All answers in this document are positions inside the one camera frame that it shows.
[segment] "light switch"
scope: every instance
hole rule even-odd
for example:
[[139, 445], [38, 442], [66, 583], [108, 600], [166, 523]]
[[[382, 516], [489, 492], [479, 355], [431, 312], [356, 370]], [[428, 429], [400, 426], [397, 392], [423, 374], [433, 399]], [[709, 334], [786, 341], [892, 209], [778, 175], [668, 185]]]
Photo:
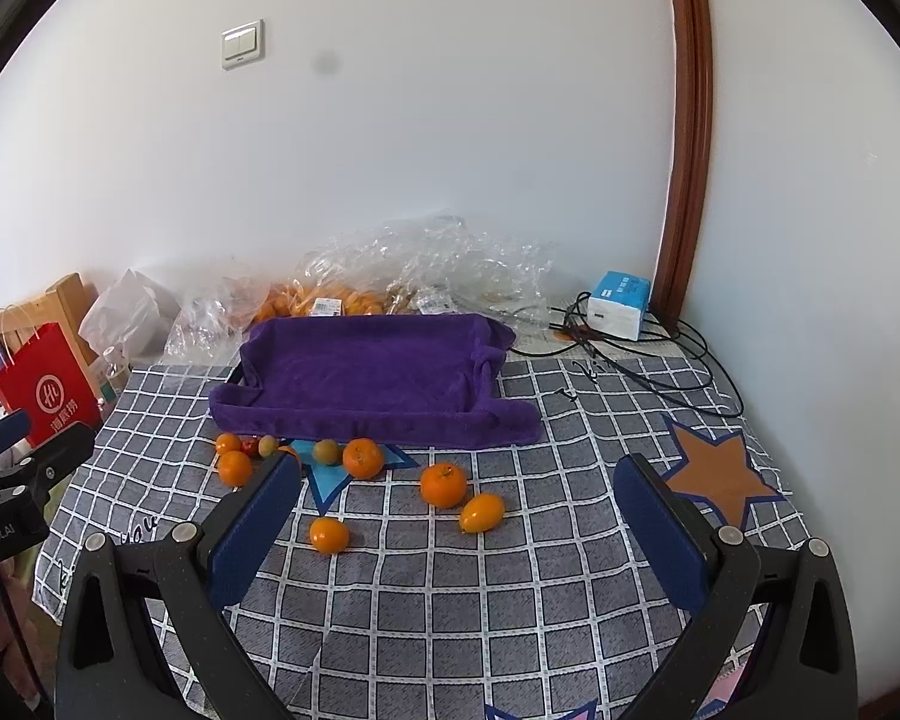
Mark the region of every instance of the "light switch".
[[263, 26], [262, 20], [255, 20], [228, 29], [221, 35], [223, 69], [263, 58]]

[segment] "clear plastic bag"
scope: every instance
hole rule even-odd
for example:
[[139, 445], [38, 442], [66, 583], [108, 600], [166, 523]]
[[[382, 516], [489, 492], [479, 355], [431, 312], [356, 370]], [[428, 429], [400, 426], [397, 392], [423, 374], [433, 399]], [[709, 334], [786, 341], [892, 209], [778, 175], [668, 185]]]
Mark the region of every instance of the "clear plastic bag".
[[269, 279], [225, 278], [183, 301], [170, 327], [164, 365], [228, 365], [266, 300]]
[[170, 321], [161, 316], [156, 294], [144, 276], [127, 271], [90, 306], [80, 323], [79, 335], [98, 355], [119, 346], [133, 359], [146, 352], [159, 353]]
[[390, 221], [310, 252], [255, 320], [309, 316], [331, 301], [344, 316], [461, 311], [545, 325], [550, 266], [541, 245], [472, 233], [454, 215]]

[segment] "white wall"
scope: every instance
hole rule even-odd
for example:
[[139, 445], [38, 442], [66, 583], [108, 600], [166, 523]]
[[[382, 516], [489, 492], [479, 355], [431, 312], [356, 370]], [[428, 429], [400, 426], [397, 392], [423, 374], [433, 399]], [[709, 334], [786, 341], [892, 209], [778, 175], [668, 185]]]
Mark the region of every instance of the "white wall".
[[[266, 59], [223, 71], [256, 18]], [[60, 0], [0, 77], [0, 304], [442, 208], [649, 276], [673, 87], [670, 0]]]
[[900, 682], [900, 51], [858, 0], [712, 0], [688, 296], [831, 542], [865, 699]]

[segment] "green fruit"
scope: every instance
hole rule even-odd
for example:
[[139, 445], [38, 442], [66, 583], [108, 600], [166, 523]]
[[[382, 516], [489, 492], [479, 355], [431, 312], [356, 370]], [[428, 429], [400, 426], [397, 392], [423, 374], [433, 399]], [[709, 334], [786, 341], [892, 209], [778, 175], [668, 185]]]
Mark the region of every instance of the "green fruit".
[[324, 439], [314, 444], [310, 455], [323, 466], [336, 466], [340, 462], [340, 447], [333, 439]]
[[257, 454], [262, 458], [269, 458], [276, 451], [278, 441], [273, 436], [264, 436], [257, 446]]

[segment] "silver bolt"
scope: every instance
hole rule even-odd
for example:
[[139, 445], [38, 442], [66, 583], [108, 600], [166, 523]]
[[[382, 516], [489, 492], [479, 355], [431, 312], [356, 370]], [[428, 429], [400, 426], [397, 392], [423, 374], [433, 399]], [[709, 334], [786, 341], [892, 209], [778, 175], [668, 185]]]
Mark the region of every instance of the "silver bolt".
[[731, 547], [735, 547], [744, 542], [744, 535], [740, 532], [740, 529], [734, 528], [732, 525], [725, 525], [720, 528], [720, 530], [717, 531], [717, 538], [720, 538], [720, 541], [729, 544]]
[[103, 533], [90, 533], [90, 536], [87, 536], [87, 541], [84, 541], [83, 546], [90, 552], [96, 552], [103, 547], [103, 544], [106, 544], [106, 536], [103, 536]]
[[181, 522], [178, 526], [173, 528], [172, 533], [173, 540], [178, 543], [186, 543], [194, 536], [197, 536], [197, 526], [194, 525], [193, 522]]
[[822, 538], [811, 538], [807, 548], [817, 557], [826, 557], [830, 554], [830, 547]]

